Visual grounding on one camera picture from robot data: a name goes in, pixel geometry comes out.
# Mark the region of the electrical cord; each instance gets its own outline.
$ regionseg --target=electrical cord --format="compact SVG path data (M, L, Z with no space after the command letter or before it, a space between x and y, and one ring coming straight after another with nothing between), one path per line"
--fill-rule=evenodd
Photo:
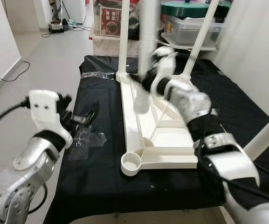
M56 12L54 13L54 15L52 16L52 19L51 19L52 21L55 20L55 17L58 15L58 13L60 12L60 10L61 10L61 4L60 4L60 7L56 10Z
M256 166L257 169L261 170L262 172L266 173L269 175L269 170L267 170L266 168L262 167L261 165L257 164L256 162L254 162L254 165Z
M62 0L62 3L63 3L63 6L64 6L64 8L65 8L65 11L66 11L66 13L67 13L68 18L69 18L69 19L71 19L71 18L70 18L70 16L69 16L68 11L67 11L67 9L66 9L66 6L65 6L65 3L64 3L64 1L63 1L63 0Z
M4 81L4 82L8 82L8 83L17 80L17 79L19 78L19 76L21 76L23 73L25 73L25 72L30 68L30 66L31 66L31 63L30 63L30 62L27 62L27 61L23 61L23 62L25 62L25 63L28 64L27 69L25 69L23 72L19 73L18 76L16 76L16 77L15 77L14 79L12 79L12 80L5 80L5 79L3 79L3 78L1 78L1 77L0 77L0 80L2 80L2 81Z
M48 33L48 34L42 34L41 35L41 37L44 37L44 38L46 38L46 37L50 37L51 35L58 35L58 34L61 34L61 33Z
M43 184L43 187L44 187L44 197L43 197L42 201L40 202L39 205L36 206L36 208L29 211L28 215L36 212L37 210L39 210L42 207L42 205L45 203L45 201L47 199L47 195L48 195L48 188L47 188L46 184Z
M69 26L70 30L73 30L73 31L82 31L82 30L91 31L91 27L81 26L71 19L68 20L68 26Z
M16 110L17 108L20 108L20 107L27 107L27 108L30 108L30 102L29 102L29 99L28 97L26 97L26 99L24 101L22 101L21 103L17 104L17 105L14 105L12 107L10 107L8 110L4 111L3 113L0 114L0 120L5 117L7 114L9 114L11 111L14 111Z
M204 163L204 160L203 160L203 157L202 157L202 149L203 149L203 143L204 143L204 140L205 140L205 137L206 137L206 132L207 132L207 127L208 127L208 124L210 122L210 118L211 118L211 112L212 112L212 106L210 107L210 110L209 110L209 113L207 114L207 119L206 119L206 123L204 124L204 132L203 132L203 136L202 138L200 139L200 144L198 146L198 149L197 149L197 157L198 157L198 160L200 162L200 165L207 171L207 172L210 172L211 174L215 175L218 179L226 182L227 184L231 184L231 185L234 185L235 187L239 188L239 189L242 189L244 191L247 191L248 193L251 193L253 195L257 195L261 198L264 198L266 200L269 201L269 195L267 194L264 194L254 188L249 188L247 186L244 186L242 184L239 184L235 181L232 181L232 180L228 180L222 176L220 176L219 174L211 171L208 169L207 165Z

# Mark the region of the table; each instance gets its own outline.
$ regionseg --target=table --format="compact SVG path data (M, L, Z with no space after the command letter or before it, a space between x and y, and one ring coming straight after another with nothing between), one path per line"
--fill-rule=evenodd
M185 58L177 57L176 74ZM137 59L128 58L127 72L137 71ZM83 75L117 71L118 58L86 56L80 67ZM199 60L192 82L206 92L224 127L244 147L269 121L269 117L229 78L220 75L207 60ZM98 77L82 78L74 113L84 116L99 101L100 114L92 124L93 133L104 133L103 147L90 147L87 158L66 150L54 200L45 218L48 223L114 212L199 209L221 205L203 191L196 170L142 170L134 177L121 173L120 158L125 153L124 125L119 83ZM257 159L269 169L269 148ZM261 187L269 193L269 176L260 174Z

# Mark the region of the clear tape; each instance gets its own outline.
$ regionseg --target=clear tape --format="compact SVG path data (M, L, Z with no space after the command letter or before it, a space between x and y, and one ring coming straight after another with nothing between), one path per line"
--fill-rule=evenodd
M103 79L115 80L115 75L115 72L94 71L82 73L81 78L98 77Z
M101 147L106 142L104 133L92 133L92 126L78 131L69 152L69 161L87 160L89 147Z

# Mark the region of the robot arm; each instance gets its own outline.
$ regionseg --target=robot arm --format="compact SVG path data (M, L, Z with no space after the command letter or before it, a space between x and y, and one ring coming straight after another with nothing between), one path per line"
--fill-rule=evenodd
M94 112L80 118L66 111L70 102L69 96L63 98L51 91L29 93L29 107L38 133L0 174L0 224L26 222L30 203L52 176L60 152L71 146L79 125L92 122Z
M209 96L189 80L172 78L173 50L161 47L154 51L152 58L153 68L143 80L130 76L140 81L146 91L164 96L178 108L194 140L202 186L223 203L235 222L269 223L269 200L262 198L258 171L234 137L221 126Z

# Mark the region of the white shelf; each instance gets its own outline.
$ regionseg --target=white shelf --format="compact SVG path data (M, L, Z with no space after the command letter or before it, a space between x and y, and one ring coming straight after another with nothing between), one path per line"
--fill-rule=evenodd
M167 35L166 33L162 33L161 36L168 42L168 44L175 49L188 49L188 50L192 50L193 45L186 45L186 46L179 46L179 45L174 45L173 41L171 40L170 36ZM212 45L215 46L214 41L210 40L207 44L208 46ZM210 50L210 51L214 51L216 50L216 47L201 47L200 50Z

